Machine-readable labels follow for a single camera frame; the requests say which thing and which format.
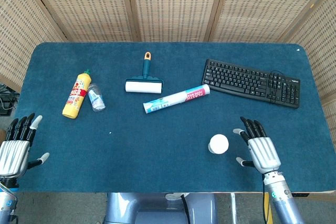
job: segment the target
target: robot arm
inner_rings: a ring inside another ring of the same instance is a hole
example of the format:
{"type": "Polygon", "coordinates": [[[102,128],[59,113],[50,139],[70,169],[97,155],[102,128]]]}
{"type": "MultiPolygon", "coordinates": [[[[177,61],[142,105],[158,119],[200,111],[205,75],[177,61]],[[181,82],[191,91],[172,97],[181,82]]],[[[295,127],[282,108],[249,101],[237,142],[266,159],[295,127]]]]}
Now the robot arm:
{"type": "Polygon", "coordinates": [[[28,162],[29,149],[42,120],[41,115],[33,120],[34,116],[33,113],[21,120],[15,119],[8,127],[6,139],[0,147],[0,224],[17,219],[14,215],[19,188],[17,179],[28,169],[43,164],[49,157],[49,153],[45,153],[41,158],[28,162]]]}
{"type": "Polygon", "coordinates": [[[263,126],[258,121],[247,120],[244,117],[240,119],[247,133],[242,129],[234,129],[233,132],[243,138],[253,161],[246,161],[240,157],[236,160],[241,166],[255,167],[263,175],[265,189],[271,195],[281,223],[304,223],[285,177],[278,172],[281,162],[272,140],[267,137],[263,126]]]}

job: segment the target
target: small clear bottle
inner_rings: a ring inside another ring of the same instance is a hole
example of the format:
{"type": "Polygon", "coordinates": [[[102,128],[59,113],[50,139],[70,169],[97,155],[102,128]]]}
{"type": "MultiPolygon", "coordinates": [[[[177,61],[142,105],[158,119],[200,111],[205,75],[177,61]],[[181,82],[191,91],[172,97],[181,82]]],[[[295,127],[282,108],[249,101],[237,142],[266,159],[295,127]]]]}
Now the small clear bottle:
{"type": "Polygon", "coordinates": [[[105,109],[105,104],[101,96],[101,92],[95,83],[89,86],[88,95],[91,101],[93,111],[97,112],[105,109]]]}

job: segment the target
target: table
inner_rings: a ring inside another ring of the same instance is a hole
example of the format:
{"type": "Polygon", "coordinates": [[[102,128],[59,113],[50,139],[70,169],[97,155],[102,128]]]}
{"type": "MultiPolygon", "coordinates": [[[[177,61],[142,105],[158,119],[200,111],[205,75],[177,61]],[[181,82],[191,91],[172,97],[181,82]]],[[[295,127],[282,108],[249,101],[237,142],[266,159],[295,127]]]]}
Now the table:
{"type": "Polygon", "coordinates": [[[30,159],[49,152],[45,165],[19,180],[23,191],[231,192],[261,191],[261,175],[241,167],[249,159],[232,132],[239,117],[259,120],[272,138],[292,191],[336,188],[336,156],[304,49],[295,44],[43,43],[27,70],[16,116],[43,115],[30,159]],[[142,73],[164,80],[163,93],[126,93],[126,78],[142,73]],[[201,84],[205,60],[218,59],[301,79],[300,108],[292,109],[211,91],[191,102],[146,114],[142,103],[201,84]],[[87,68],[107,108],[93,112],[85,98],[78,117],[61,115],[76,76],[87,68]],[[229,139],[224,155],[207,145],[229,139]]]}

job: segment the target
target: robotic finger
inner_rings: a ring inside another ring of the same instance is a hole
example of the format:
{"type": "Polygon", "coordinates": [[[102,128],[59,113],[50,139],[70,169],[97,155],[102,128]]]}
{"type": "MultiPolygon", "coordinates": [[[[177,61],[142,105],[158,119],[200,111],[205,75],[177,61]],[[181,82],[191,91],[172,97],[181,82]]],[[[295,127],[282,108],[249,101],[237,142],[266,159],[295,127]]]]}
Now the robotic finger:
{"type": "Polygon", "coordinates": [[[13,135],[14,135],[14,129],[15,126],[17,124],[17,122],[19,121],[18,118],[14,119],[11,124],[9,125],[8,129],[7,129],[7,134],[6,134],[6,139],[5,141],[9,141],[11,139],[13,139],[13,135]]]}

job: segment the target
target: white adhesive roll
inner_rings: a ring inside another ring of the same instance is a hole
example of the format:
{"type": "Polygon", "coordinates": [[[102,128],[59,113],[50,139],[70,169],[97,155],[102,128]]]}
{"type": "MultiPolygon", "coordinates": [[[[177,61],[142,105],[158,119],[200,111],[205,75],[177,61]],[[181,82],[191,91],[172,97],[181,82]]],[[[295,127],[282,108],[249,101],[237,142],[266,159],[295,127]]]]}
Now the white adhesive roll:
{"type": "Polygon", "coordinates": [[[226,136],[217,134],[211,138],[208,148],[213,154],[223,154],[229,148],[229,141],[226,136]]]}
{"type": "Polygon", "coordinates": [[[137,93],[155,93],[161,94],[162,83],[156,82],[142,82],[142,81],[127,81],[125,84],[126,92],[137,93]]]}
{"type": "Polygon", "coordinates": [[[196,88],[188,89],[176,94],[168,95],[154,101],[146,102],[143,104],[145,112],[151,113],[156,110],[164,109],[179,103],[191,101],[193,99],[205,96],[210,93],[208,84],[198,86],[196,88]]]}

